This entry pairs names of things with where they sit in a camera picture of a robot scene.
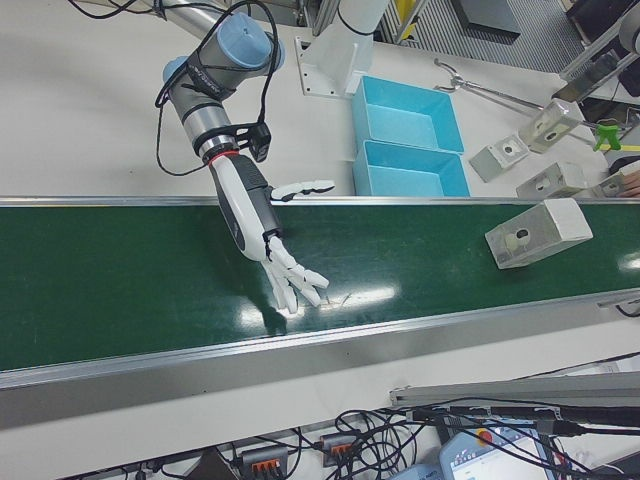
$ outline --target screen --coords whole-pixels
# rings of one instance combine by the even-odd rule
[[[518,447],[539,456],[536,445],[530,438],[521,438],[514,442]],[[505,445],[510,452],[529,458],[513,445]],[[546,471],[527,462],[519,460],[500,450],[492,450],[484,455],[471,458],[463,463],[451,463],[455,480],[548,480]]]

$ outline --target metal tongs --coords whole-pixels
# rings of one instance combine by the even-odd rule
[[[440,90],[442,92],[453,93],[459,88],[465,88],[467,90],[477,90],[479,92],[488,93],[489,95],[494,95],[498,98],[502,98],[504,100],[508,100],[518,105],[522,105],[524,107],[534,108],[536,110],[544,110],[542,105],[538,105],[537,103],[529,102],[528,100],[523,100],[522,98],[514,97],[513,95],[509,95],[508,93],[499,92],[498,90],[493,90],[491,88],[483,87],[482,85],[474,82],[470,82],[469,80],[465,80],[462,78],[455,68],[451,65],[447,65],[446,63],[441,62],[437,58],[433,61],[438,67],[444,68],[449,75],[451,75],[451,86],[443,87],[442,85],[436,85],[434,88],[436,90]],[[598,125],[591,122],[582,122],[583,125],[591,128],[592,130],[596,130]]]

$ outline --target blue plastic bin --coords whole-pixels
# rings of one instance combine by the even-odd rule
[[[460,155],[365,140],[353,164],[358,195],[468,197]]]
[[[464,152],[449,95],[362,77],[351,102],[358,150],[365,140]]]

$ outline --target connector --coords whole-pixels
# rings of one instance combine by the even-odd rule
[[[353,433],[331,433],[320,437],[320,448],[322,449],[322,466],[332,467],[336,465],[336,460],[346,454],[356,441],[358,430]]]
[[[288,458],[286,447],[256,448],[242,452],[237,467],[245,480],[275,480],[287,474]]]

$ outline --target floor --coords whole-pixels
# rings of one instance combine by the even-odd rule
[[[513,44],[499,35],[466,31],[451,0],[430,0],[408,47],[543,72],[559,72],[582,50],[580,36],[558,0],[508,0],[522,31]],[[395,34],[399,18],[390,2],[383,37]]]

